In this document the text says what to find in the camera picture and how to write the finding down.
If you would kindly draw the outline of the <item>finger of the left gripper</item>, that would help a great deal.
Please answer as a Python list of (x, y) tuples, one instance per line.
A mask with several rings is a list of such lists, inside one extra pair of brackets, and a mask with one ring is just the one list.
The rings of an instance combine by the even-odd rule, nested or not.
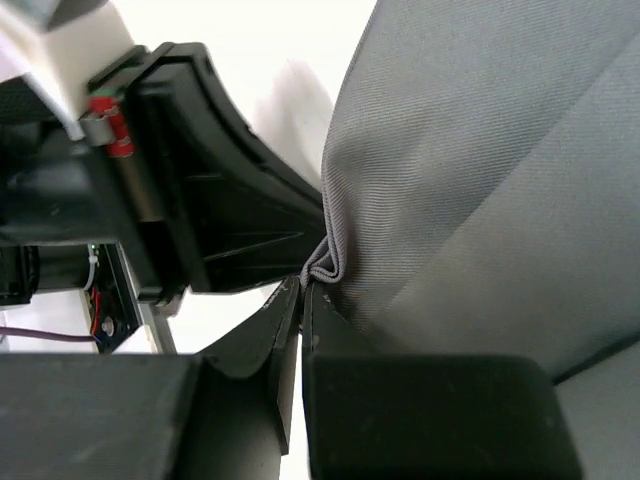
[(252, 132), (203, 44), (166, 42), (145, 58), (129, 126), (194, 291), (295, 275), (324, 237), (319, 193)]

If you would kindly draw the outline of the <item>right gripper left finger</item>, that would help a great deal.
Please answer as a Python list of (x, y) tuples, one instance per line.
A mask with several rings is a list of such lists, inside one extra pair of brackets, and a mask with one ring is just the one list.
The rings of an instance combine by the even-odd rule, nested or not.
[(299, 282), (195, 355), (5, 354), (5, 479), (275, 479)]

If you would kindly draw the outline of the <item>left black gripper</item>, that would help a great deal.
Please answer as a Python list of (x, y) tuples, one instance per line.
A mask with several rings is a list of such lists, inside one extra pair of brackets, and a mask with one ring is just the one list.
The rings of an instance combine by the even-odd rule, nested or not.
[(165, 198), (129, 126), (131, 85), (155, 49), (134, 44), (89, 80), (78, 140), (25, 75), (2, 84), (1, 241), (119, 243), (139, 298), (165, 302), (192, 287), (169, 232)]

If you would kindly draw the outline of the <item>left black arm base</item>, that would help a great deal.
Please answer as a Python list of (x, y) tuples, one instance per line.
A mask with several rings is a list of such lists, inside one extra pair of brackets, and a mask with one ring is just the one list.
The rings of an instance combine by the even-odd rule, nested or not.
[(89, 244), (85, 284), (90, 335), (97, 350), (110, 354), (136, 333), (146, 333), (152, 348), (173, 354), (175, 343), (167, 317), (159, 307), (137, 298), (131, 267), (118, 244)]

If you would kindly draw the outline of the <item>grey pleated skirt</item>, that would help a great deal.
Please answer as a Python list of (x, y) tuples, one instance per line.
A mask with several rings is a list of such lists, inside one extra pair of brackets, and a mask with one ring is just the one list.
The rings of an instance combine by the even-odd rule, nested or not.
[(381, 1), (303, 270), (374, 342), (639, 369), (639, 5)]

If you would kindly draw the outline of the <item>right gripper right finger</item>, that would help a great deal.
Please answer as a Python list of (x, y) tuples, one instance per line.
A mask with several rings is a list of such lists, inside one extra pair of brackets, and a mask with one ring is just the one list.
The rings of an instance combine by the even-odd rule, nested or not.
[(376, 350), (311, 285), (303, 402), (315, 479), (579, 479), (554, 388), (533, 361)]

